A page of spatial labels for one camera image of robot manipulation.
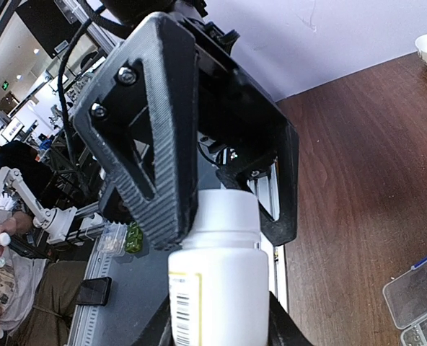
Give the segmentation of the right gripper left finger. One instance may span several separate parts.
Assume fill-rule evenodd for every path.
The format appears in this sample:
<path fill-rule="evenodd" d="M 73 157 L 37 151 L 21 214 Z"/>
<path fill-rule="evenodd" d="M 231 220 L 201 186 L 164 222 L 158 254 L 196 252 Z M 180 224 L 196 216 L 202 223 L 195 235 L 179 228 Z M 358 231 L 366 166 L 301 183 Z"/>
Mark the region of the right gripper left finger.
<path fill-rule="evenodd" d="M 164 299 L 132 346 L 173 346 L 170 300 Z"/>

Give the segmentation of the clear plastic pill organizer box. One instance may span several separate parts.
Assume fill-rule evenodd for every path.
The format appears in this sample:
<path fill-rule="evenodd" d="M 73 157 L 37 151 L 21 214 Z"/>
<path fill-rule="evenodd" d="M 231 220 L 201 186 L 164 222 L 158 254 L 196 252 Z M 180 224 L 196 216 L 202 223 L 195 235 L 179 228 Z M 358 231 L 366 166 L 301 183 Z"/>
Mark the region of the clear plastic pill organizer box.
<path fill-rule="evenodd" d="M 382 294 L 401 345 L 427 345 L 427 256 L 386 284 Z"/>

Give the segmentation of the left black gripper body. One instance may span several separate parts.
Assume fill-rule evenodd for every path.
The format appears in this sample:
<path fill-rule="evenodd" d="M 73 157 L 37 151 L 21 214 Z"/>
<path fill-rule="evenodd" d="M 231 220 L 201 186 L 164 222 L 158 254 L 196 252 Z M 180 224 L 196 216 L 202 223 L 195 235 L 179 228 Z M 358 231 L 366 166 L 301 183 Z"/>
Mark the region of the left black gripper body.
<path fill-rule="evenodd" d="M 201 136 L 211 139 L 208 149 L 217 152 L 234 149 L 254 136 L 261 141 L 268 131 L 289 124 L 265 91 L 231 58 L 236 32 L 223 33 L 212 23 L 188 18 L 175 20 L 194 37 L 198 59 L 197 168 Z M 109 221 L 135 221 L 107 175 L 99 209 Z"/>

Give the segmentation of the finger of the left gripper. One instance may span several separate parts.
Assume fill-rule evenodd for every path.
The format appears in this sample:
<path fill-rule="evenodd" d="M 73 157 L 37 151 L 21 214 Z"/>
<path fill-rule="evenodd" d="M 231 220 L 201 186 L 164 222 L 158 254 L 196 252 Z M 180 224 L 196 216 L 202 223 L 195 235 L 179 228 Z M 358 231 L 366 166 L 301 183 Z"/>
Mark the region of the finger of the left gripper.
<path fill-rule="evenodd" d="M 234 147 L 237 158 L 219 167 L 216 176 L 227 189 L 251 191 L 259 199 L 261 231 L 273 246 L 296 238 L 299 135 L 291 124 Z"/>
<path fill-rule="evenodd" d="M 87 86 L 74 127 L 153 248 L 179 244 L 198 208 L 194 37 L 150 14 Z"/>

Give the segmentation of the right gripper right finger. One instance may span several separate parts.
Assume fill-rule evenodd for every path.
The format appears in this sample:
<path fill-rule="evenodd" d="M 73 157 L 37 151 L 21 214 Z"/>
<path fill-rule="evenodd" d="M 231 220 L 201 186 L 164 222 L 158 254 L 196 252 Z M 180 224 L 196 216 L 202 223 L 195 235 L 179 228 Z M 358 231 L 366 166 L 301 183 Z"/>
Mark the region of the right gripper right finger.
<path fill-rule="evenodd" d="M 312 346 L 273 293 L 269 294 L 268 345 Z"/>

